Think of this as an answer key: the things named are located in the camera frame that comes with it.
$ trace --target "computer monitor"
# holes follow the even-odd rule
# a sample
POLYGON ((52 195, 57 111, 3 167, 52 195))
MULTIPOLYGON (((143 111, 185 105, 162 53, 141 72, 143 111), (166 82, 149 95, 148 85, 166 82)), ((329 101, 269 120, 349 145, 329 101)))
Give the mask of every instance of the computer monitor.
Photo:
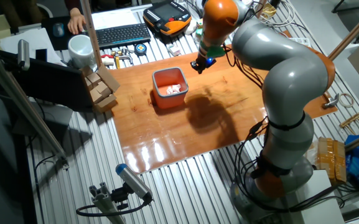
MULTIPOLYGON (((4 60, 17 63, 17 54, 0 50, 4 60)), ((13 71, 27 96, 69 107, 78 112, 92 112, 92 100, 82 81, 81 71, 30 59, 28 71, 13 71)))

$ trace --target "orange bin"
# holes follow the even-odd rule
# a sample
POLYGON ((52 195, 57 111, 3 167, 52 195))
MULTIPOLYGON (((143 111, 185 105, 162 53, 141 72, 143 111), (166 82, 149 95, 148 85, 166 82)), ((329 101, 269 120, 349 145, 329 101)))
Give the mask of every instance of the orange bin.
POLYGON ((183 71, 178 68, 166 68, 153 73, 153 95, 161 109, 179 106, 184 103, 189 90, 183 71), (167 94, 169 86, 180 84, 179 93, 167 94))

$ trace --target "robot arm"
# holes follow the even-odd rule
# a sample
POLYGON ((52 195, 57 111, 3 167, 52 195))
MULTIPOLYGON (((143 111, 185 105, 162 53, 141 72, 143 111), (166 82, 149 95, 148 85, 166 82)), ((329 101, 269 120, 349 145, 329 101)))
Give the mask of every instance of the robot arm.
POLYGON ((206 60, 224 56, 221 45, 230 33, 253 15, 253 11, 238 0, 209 0, 204 5, 203 36, 198 57, 192 67, 199 74, 205 70, 206 60))
POLYGON ((252 9, 237 0, 209 0, 204 11, 194 69, 201 73, 210 52, 215 53, 227 35, 239 27, 232 41, 234 55, 246 65, 269 70, 262 92, 269 120, 266 144, 257 159, 258 168, 245 182, 259 200, 283 197, 312 176, 312 166, 302 156, 314 134, 312 119, 304 107, 330 87, 335 67, 326 56, 250 19, 252 9))

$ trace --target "orange case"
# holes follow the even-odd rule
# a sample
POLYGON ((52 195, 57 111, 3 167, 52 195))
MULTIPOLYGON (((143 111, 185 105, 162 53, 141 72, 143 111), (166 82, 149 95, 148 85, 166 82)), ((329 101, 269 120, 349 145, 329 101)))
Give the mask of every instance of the orange case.
MULTIPOLYGON (((154 24, 151 23, 144 15, 143 15, 143 20, 145 22, 147 22, 150 26, 154 27, 154 24)), ((168 27, 170 30, 168 30, 167 32, 160 30, 160 32, 165 35, 174 35, 180 31, 182 31, 184 28, 186 28, 189 25, 191 20, 192 20, 192 16, 189 16, 189 18, 186 21, 168 22, 165 24, 165 26, 168 27)))
POLYGON ((185 96, 189 90, 185 75, 178 67, 158 70, 153 73, 153 95, 157 106, 161 109, 179 106, 184 103, 185 96), (167 95, 161 90, 166 90, 167 86, 180 84, 180 92, 167 95))

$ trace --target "white object in bin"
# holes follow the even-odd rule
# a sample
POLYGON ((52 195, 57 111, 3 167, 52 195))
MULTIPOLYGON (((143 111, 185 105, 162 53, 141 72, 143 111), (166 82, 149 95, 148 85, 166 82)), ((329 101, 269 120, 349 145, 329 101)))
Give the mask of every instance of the white object in bin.
POLYGON ((89 65, 96 67, 95 55, 93 54, 91 39, 86 35, 76 35, 68 42, 68 52, 77 68, 89 65))
POLYGON ((168 46, 168 51, 172 54, 172 56, 178 56, 181 54, 179 47, 172 44, 168 46))
POLYGON ((179 92, 180 92, 180 84, 168 86, 167 95, 171 95, 171 94, 179 93, 179 92))

